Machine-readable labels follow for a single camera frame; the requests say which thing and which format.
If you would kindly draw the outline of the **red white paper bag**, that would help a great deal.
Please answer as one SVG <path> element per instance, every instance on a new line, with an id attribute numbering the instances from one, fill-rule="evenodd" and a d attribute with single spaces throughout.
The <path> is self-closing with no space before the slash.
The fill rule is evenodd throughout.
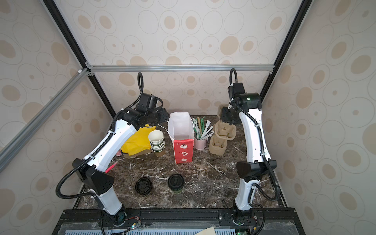
<path id="1" fill-rule="evenodd" d="M 173 144 L 175 163 L 183 164 L 192 162 L 194 130 L 189 113 L 171 113 L 167 123 L 167 132 Z"/>

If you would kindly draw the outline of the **green paper coffee cup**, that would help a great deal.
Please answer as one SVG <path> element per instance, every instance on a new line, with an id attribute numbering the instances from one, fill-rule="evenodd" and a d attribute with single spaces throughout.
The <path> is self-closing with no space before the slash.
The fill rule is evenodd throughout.
<path id="1" fill-rule="evenodd" d="M 175 193 L 175 194 L 179 194 L 179 193 L 181 193 L 183 191 L 183 188 L 181 188 L 181 189 L 179 189 L 179 190 L 173 190 L 173 193 Z"/>

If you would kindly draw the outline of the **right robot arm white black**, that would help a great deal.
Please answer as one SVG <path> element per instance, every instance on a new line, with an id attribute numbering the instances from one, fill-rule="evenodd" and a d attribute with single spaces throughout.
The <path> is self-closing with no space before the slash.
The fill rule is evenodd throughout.
<path id="1" fill-rule="evenodd" d="M 269 201 L 277 201 L 281 196 L 274 169 L 277 161 L 272 160 L 265 144 L 262 127 L 262 105 L 257 93 L 246 93 L 242 83 L 231 82 L 228 87 L 230 102 L 222 108 L 221 120 L 228 124 L 242 123 L 247 156 L 245 161 L 237 162 L 240 187 L 235 198 L 239 211 L 247 211 L 257 205 L 253 203 L 255 192 L 259 192 Z M 269 175 L 274 195 L 267 195 L 260 186 L 264 175 Z"/>

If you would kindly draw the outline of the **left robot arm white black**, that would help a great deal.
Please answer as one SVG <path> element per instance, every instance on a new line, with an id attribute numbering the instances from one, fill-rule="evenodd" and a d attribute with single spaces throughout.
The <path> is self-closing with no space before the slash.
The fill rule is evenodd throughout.
<path id="1" fill-rule="evenodd" d="M 116 216 L 122 210 L 122 203 L 113 188 L 114 178 L 106 173 L 110 162 L 122 145 L 140 128 L 157 126 L 169 119 L 163 101 L 146 93 L 141 93 L 135 108 L 127 107 L 119 111 L 105 138 L 83 159 L 75 159 L 73 169 L 67 173 L 55 188 L 56 196 L 61 199 L 73 199 L 82 196 L 95 198 L 102 210 Z M 65 181 L 76 173 L 89 189 L 86 193 L 65 195 L 61 188 Z"/>

